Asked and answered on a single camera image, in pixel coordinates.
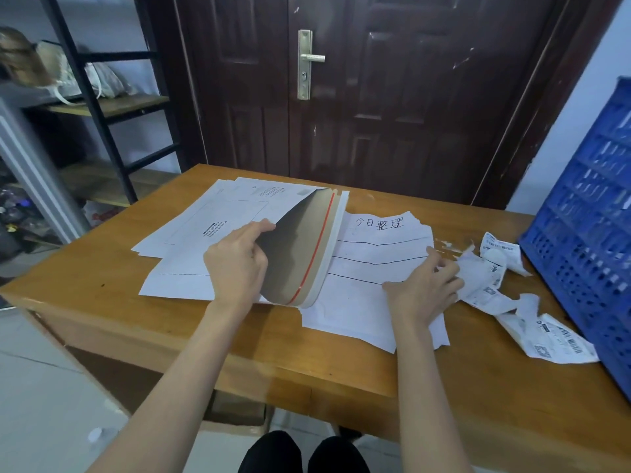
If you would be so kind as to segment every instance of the black metal ladder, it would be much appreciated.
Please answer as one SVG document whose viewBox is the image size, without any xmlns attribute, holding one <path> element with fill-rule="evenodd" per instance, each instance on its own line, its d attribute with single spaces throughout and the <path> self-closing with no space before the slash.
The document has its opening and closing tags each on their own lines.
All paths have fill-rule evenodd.
<svg viewBox="0 0 631 473">
<path fill-rule="evenodd" d="M 68 30 L 66 20 L 61 13 L 58 1 L 41 0 L 41 2 L 46 15 L 48 16 L 52 24 L 53 29 L 55 30 L 55 33 L 59 38 L 59 43 L 61 44 L 61 47 L 66 54 L 68 64 L 70 65 L 70 68 L 75 75 L 77 85 L 81 89 L 85 103 L 88 107 L 88 110 L 90 111 L 90 115 L 92 119 L 94 119 L 94 123 L 97 127 L 97 130 L 99 131 L 99 136 L 101 137 L 101 140 L 105 145 L 105 150 L 107 151 L 107 154 L 109 155 L 109 158 L 114 165 L 116 175 L 122 183 L 122 188 L 125 196 L 129 200 L 129 203 L 133 204 L 138 200 L 138 196 L 136 195 L 136 191 L 134 190 L 134 186 L 131 183 L 129 175 L 145 166 L 150 165 L 158 159 L 162 159 L 172 152 L 178 152 L 181 149 L 177 124 L 175 122 L 175 117 L 171 107 L 171 101 L 165 100 L 164 102 L 160 102 L 149 107 L 138 108 L 137 110 L 125 112 L 120 115 L 105 117 L 103 110 L 99 105 L 99 101 L 97 100 L 96 94 L 94 94 L 94 90 L 92 89 L 90 80 L 88 79 L 88 75 L 85 72 L 85 65 L 86 63 L 94 62 L 151 60 L 154 75 L 158 84 L 158 90 L 160 91 L 160 94 L 165 96 L 167 95 L 166 84 L 162 73 L 162 66 L 160 64 L 158 52 L 155 48 L 156 45 L 153 38 L 153 31 L 149 23 L 149 17 L 146 14 L 145 3 L 142 0 L 134 0 L 136 4 L 136 10 L 138 11 L 138 15 L 141 20 L 141 27 L 143 29 L 143 34 L 145 35 L 145 41 L 149 48 L 148 51 L 79 53 L 77 51 L 75 42 L 70 35 L 70 30 Z M 112 132 L 110 131 L 109 126 L 121 121 L 137 118 L 139 116 L 143 116 L 160 110 L 163 110 L 165 112 L 173 143 L 145 156 L 144 158 L 138 159 L 133 163 L 125 165 L 121 158 L 121 153 L 116 146 L 114 137 L 112 136 Z"/>
</svg>

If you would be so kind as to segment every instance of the black pants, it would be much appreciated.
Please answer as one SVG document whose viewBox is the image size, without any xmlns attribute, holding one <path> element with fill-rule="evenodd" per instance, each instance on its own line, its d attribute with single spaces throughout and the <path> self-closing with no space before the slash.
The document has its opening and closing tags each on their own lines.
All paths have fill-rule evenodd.
<svg viewBox="0 0 631 473">
<path fill-rule="evenodd" d="M 323 440 L 309 459 L 308 473 L 370 473 L 361 453 L 340 437 Z M 302 473 L 302 455 L 286 431 L 260 437 L 245 454 L 239 473 Z"/>
</svg>

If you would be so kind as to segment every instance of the wooden table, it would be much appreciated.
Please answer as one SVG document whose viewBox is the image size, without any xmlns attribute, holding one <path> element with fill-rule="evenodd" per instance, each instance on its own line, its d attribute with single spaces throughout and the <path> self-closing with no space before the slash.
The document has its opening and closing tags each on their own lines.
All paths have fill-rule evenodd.
<svg viewBox="0 0 631 473">
<path fill-rule="evenodd" d="M 217 179 L 260 173 L 199 165 L 2 288 L 123 408 L 133 411 L 184 347 L 205 302 L 138 295 L 156 259 L 130 251 Z M 410 210 L 436 239 L 478 246 L 486 230 L 515 241 L 529 215 L 350 189 L 348 211 Z M 538 276 L 509 272 L 502 291 L 541 297 L 567 325 Z M 631 407 L 600 364 L 527 357 L 491 316 L 458 302 L 445 314 L 451 347 L 437 353 L 467 453 L 510 473 L 631 472 Z M 324 421 L 397 439 L 396 357 L 362 341 L 301 327 L 298 310 L 255 306 L 217 388 Z"/>
</svg>

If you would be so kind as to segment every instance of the forearm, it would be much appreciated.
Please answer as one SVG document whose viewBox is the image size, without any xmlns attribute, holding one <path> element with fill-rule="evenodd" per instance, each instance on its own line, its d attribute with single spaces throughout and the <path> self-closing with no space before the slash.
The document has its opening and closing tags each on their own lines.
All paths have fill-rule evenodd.
<svg viewBox="0 0 631 473">
<path fill-rule="evenodd" d="M 403 470 L 471 473 L 440 381 L 429 331 L 401 333 L 397 351 Z"/>
<path fill-rule="evenodd" d="M 239 326 L 211 303 L 185 349 L 89 473 L 181 472 Z"/>
</svg>

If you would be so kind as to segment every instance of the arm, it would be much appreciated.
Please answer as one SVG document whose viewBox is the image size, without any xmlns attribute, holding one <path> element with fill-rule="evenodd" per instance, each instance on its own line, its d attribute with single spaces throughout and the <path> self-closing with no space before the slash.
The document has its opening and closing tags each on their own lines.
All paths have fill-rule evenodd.
<svg viewBox="0 0 631 473">
<path fill-rule="evenodd" d="M 397 343 L 401 459 L 406 473 L 472 473 L 440 381 L 429 324 L 456 300 L 459 268 L 431 248 L 405 282 L 384 289 Z"/>
<path fill-rule="evenodd" d="M 232 338 L 258 298 L 268 261 L 254 241 L 274 229 L 251 222 L 204 254 L 215 301 L 185 349 L 88 473 L 184 470 Z"/>
</svg>

